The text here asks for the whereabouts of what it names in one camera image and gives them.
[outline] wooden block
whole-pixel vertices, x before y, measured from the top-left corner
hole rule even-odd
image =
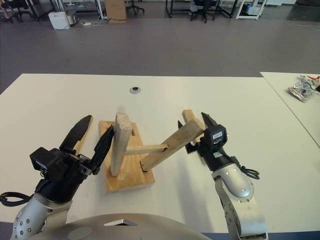
[[[143,145],[143,146],[127,146],[125,155],[133,154],[151,154],[151,153],[161,153],[168,148],[167,144],[160,145]]]
[[[189,122],[191,119],[195,119],[194,112],[191,109],[185,109],[182,111],[182,115],[184,118],[185,123]],[[200,142],[200,138],[202,138],[204,134],[201,134],[200,136],[197,136],[192,142],[193,144],[196,144],[196,142]]]
[[[118,112],[115,115],[113,151],[110,164],[110,171],[113,177],[118,176],[120,173],[131,132],[132,126],[128,114]]]
[[[149,171],[160,164],[163,160],[202,134],[205,129],[205,125],[197,118],[188,121],[162,143],[168,145],[165,151],[150,153],[140,161],[143,171]]]
[[[113,121],[100,121],[99,122],[99,136],[110,127],[114,125]],[[129,139],[128,147],[142,146],[143,142],[141,140],[137,125],[131,123],[132,125],[132,136]],[[122,161],[122,167],[120,173],[117,177],[111,176],[110,173],[110,163],[111,154],[113,148],[111,146],[109,153],[106,155],[103,165],[105,171],[105,190],[108,193],[119,192],[130,189],[138,189],[152,185],[155,182],[154,174],[152,171],[143,172],[140,165],[140,160],[143,159],[146,154],[136,154],[136,155],[125,155]]]

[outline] person's leg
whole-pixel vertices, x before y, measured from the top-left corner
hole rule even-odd
[[[190,9],[191,12],[196,12],[196,11],[198,11],[198,8],[197,8],[194,0],[190,0],[190,7],[189,7],[189,9]]]
[[[8,19],[9,18],[9,14],[7,12],[7,9],[5,9],[4,7],[1,6],[4,3],[5,2],[3,0],[0,0],[0,9],[3,11],[4,18]]]

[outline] white table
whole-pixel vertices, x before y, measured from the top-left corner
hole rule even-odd
[[[314,95],[307,102],[301,102],[291,93],[288,93],[288,87],[298,81],[297,77],[300,76],[300,73],[261,72],[261,74],[320,148],[320,97]],[[317,77],[320,74],[303,73],[302,75]]]
[[[133,86],[141,87],[131,94]],[[57,148],[83,116],[94,119],[82,146],[92,157],[98,122],[128,113],[144,144],[159,144],[177,130],[182,110],[210,114],[229,133],[225,150],[260,171],[255,197],[269,232],[319,230],[320,149],[262,77],[166,77],[23,74],[0,95],[0,192],[32,194],[40,180],[29,154]],[[200,232],[226,233],[214,181],[196,153],[181,149],[153,169],[151,187],[102,191],[89,176],[73,198],[68,221],[106,213],[150,213]],[[20,207],[0,205],[0,221]]]

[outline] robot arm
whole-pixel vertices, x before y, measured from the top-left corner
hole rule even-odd
[[[241,166],[236,157],[228,156],[223,149],[227,130],[208,114],[201,113],[207,129],[196,145],[186,145],[188,153],[198,151],[215,181],[224,216],[232,240],[267,240],[267,226],[258,208],[255,188],[250,178],[259,179],[259,172]]]
[[[81,119],[70,130],[59,149],[46,150],[40,147],[30,155],[33,168],[44,177],[31,197],[17,192],[0,195],[5,206],[14,207],[27,203],[14,220],[11,240],[25,240],[66,224],[73,196],[83,180],[90,174],[98,174],[114,136],[114,128],[110,126],[95,146],[92,159],[82,154],[76,155],[74,148],[87,132],[91,117],[88,115]],[[12,202],[7,197],[22,200]]]

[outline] wooden base board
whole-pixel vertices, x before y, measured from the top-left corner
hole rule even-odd
[[[137,128],[137,125],[132,122],[132,136],[129,139],[128,147],[142,146],[142,140]],[[110,127],[115,125],[114,121],[99,122],[99,136]],[[104,171],[106,176],[105,190],[107,193],[119,192],[130,189],[138,189],[152,185],[155,182],[155,177],[152,171],[143,172],[140,165],[140,160],[146,154],[125,155],[122,162],[122,167],[118,176],[111,176],[110,162],[112,156],[112,147],[104,159]]]

